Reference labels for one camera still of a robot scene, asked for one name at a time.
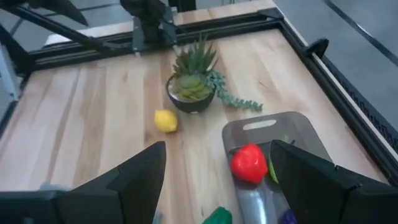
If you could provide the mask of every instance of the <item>green object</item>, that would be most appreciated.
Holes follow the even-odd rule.
[[[218,207],[202,224],[232,224],[232,214],[223,207]]]
[[[262,104],[233,97],[225,89],[225,77],[217,72],[216,50],[206,48],[206,39],[200,37],[188,50],[182,51],[173,65],[173,91],[180,100],[195,102],[205,99],[213,90],[224,105],[233,108],[262,111]]]
[[[287,134],[284,135],[284,142],[289,143],[289,136]]]
[[[272,165],[272,161],[271,161],[271,160],[269,161],[269,167],[268,167],[268,169],[269,169],[269,174],[271,175],[272,180],[273,180],[275,183],[279,184],[278,179],[276,178],[274,166]]]

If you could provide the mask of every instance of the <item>black plant pot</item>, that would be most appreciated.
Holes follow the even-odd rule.
[[[174,98],[170,92],[169,92],[169,84],[170,81],[173,80],[174,76],[172,75],[166,83],[166,92],[170,98],[170,100],[173,102],[173,104],[180,110],[184,111],[186,113],[199,113],[204,111],[207,107],[209,107],[211,101],[214,98],[215,95],[215,89],[203,100],[196,101],[196,102],[186,102],[186,101],[180,101],[176,98]]]

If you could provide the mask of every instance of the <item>cutting board handle hole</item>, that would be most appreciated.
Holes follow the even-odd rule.
[[[252,130],[252,129],[257,129],[257,128],[266,128],[266,127],[270,127],[276,124],[276,120],[272,119],[272,120],[267,120],[267,121],[259,121],[259,122],[253,122],[250,124],[245,124],[243,126],[243,129],[245,131],[247,130]]]

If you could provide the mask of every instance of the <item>potted plant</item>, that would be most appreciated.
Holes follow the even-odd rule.
[[[215,70],[216,51],[206,48],[206,39],[191,45],[177,55],[174,73],[167,80],[166,91],[173,104],[186,113],[206,109],[216,94],[224,105],[261,111],[262,104],[233,97],[225,89],[225,77]]]

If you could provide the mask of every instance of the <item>purple object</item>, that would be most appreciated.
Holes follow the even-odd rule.
[[[294,214],[291,209],[287,210],[285,215],[282,217],[281,224],[297,224],[296,218],[294,218]]]

